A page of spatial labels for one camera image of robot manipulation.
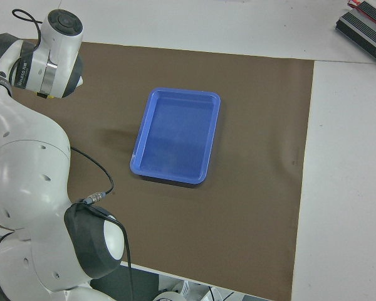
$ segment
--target brown paper sheet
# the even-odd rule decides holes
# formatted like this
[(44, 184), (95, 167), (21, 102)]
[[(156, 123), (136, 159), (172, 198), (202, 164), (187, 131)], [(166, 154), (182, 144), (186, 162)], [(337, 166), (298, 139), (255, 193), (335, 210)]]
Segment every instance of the brown paper sheet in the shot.
[[(135, 264), (272, 300), (289, 300), (313, 61), (84, 43), (84, 84), (65, 99), (15, 89), (101, 162), (115, 190), (100, 206), (127, 228)], [(155, 87), (216, 92), (206, 180), (146, 181), (129, 163)], [(108, 188), (73, 153), (72, 200)]]

